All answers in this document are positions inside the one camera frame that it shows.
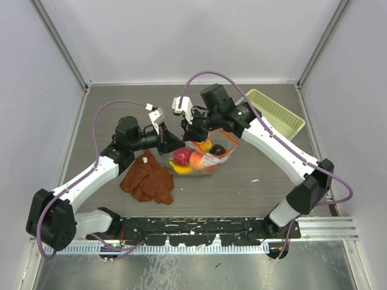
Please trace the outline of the red apple toy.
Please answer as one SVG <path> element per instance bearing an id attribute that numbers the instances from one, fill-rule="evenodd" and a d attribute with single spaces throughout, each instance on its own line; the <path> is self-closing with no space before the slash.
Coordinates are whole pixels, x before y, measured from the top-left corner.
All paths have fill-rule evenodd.
<path id="1" fill-rule="evenodd" d="M 188 166 L 192 151 L 187 147 L 177 149 L 173 152 L 172 159 L 176 165 Z"/>

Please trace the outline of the yellow banana toy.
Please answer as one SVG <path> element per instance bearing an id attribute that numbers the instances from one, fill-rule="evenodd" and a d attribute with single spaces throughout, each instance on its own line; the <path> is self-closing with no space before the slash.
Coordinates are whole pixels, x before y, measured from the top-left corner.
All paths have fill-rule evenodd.
<path id="1" fill-rule="evenodd" d="M 191 166 L 181 166 L 181 165 L 175 164 L 173 161 L 169 161 L 169 165 L 179 175 L 187 175 L 194 171 Z"/>

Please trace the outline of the peach toy fruit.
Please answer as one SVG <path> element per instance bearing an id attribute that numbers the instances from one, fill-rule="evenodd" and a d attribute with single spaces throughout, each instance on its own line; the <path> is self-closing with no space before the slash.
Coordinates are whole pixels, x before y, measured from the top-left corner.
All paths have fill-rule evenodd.
<path id="1" fill-rule="evenodd" d="M 190 155 L 189 165 L 193 170 L 203 170 L 206 166 L 201 163 L 203 159 L 203 154 L 198 151 L 194 151 Z"/>

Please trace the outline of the clear zip top bag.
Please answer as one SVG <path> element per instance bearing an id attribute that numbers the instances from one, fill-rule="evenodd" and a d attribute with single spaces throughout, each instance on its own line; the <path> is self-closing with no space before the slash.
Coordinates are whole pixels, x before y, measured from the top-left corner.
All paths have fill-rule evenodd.
<path id="1" fill-rule="evenodd" d="M 198 151 L 203 154 L 203 159 L 201 160 L 201 163 L 204 164 L 206 167 L 213 166 L 215 164 L 219 165 L 219 168 L 229 159 L 231 154 L 234 152 L 234 150 L 240 145 L 240 142 L 236 140 L 236 138 L 233 138 L 231 134 L 225 132 L 224 130 L 215 130 L 212 131 L 208 134 L 207 139 L 212 142 L 212 146 L 214 144 L 220 144 L 226 149 L 226 153 L 221 155 L 221 156 L 215 156 L 210 154 L 209 152 L 203 152 L 198 148 L 198 145 L 203 142 L 196 142 L 196 141 L 187 141 L 185 142 L 185 147 L 190 149 L 192 152 Z M 173 161 L 172 159 L 173 152 L 169 154 L 166 165 L 167 168 L 171 171 L 172 174 L 174 175 L 179 175 L 177 174 L 172 167 L 169 165 L 169 161 Z M 193 170 L 192 173 L 187 174 L 187 176 L 203 176 L 203 175 L 211 175 L 214 172 L 210 174 L 203 174 L 201 172 L 202 170 Z"/>

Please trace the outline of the orange toy fruit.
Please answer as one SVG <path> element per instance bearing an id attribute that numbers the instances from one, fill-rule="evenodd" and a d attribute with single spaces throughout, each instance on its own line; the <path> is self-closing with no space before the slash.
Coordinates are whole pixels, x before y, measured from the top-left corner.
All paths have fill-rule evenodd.
<path id="1" fill-rule="evenodd" d="M 210 140 L 206 140 L 205 142 L 200 143 L 198 148 L 203 152 L 209 152 L 212 148 L 212 142 Z"/>

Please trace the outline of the dark purple plum toy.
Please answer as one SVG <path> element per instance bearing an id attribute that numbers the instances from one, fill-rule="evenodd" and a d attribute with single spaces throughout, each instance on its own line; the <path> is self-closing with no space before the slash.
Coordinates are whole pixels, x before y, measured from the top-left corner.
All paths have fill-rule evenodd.
<path id="1" fill-rule="evenodd" d="M 215 156 L 221 156 L 226 153 L 226 149 L 220 144 L 214 144 L 209 153 Z"/>

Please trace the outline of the red bell pepper toy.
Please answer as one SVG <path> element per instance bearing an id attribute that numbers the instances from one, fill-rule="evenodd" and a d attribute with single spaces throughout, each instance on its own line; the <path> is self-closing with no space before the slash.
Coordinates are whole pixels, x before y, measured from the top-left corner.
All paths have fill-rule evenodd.
<path id="1" fill-rule="evenodd" d="M 204 168 L 201 172 L 202 172 L 203 174 L 210 174 L 210 173 L 212 173 L 212 172 L 218 170 L 218 168 L 219 168 L 219 165 L 218 165 L 218 164 L 215 164 L 215 165 L 213 165 L 213 166 L 209 166 L 209 167 Z"/>

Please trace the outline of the pale green perforated basket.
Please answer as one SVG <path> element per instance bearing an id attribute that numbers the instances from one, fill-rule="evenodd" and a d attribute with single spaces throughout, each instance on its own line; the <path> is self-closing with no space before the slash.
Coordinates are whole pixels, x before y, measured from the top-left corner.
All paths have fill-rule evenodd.
<path id="1" fill-rule="evenodd" d="M 305 126 L 304 119 L 257 89 L 251 89 L 246 97 L 261 112 L 262 116 L 288 140 L 292 140 Z"/>

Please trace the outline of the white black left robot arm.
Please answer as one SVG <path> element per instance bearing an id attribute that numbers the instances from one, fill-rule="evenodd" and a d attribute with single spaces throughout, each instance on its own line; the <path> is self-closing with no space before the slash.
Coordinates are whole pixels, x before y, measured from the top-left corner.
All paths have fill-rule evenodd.
<path id="1" fill-rule="evenodd" d="M 136 118 L 121 118 L 111 143 L 99 153 L 96 162 L 66 184 L 34 194 L 27 233 L 55 251 L 92 233 L 115 239 L 122 230 L 120 215 L 105 207 L 78 213 L 79 207 L 101 186 L 122 174 L 134 162 L 136 151 L 156 148 L 164 154 L 184 146 L 184 141 L 169 132 L 164 123 L 157 129 L 149 125 L 141 130 Z"/>

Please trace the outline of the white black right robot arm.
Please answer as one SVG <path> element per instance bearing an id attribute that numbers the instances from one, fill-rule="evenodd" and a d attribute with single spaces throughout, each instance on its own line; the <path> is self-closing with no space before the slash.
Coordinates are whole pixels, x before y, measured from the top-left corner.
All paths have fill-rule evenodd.
<path id="1" fill-rule="evenodd" d="M 309 214 L 331 187 L 333 163 L 303 152 L 278 132 L 250 101 L 233 101 L 223 85 L 214 84 L 200 92 L 205 107 L 194 106 L 189 97 L 172 102 L 175 115 L 182 115 L 185 141 L 202 142 L 210 131 L 222 129 L 259 149 L 279 166 L 294 189 L 264 218 L 270 237 L 278 238 L 291 220 Z"/>

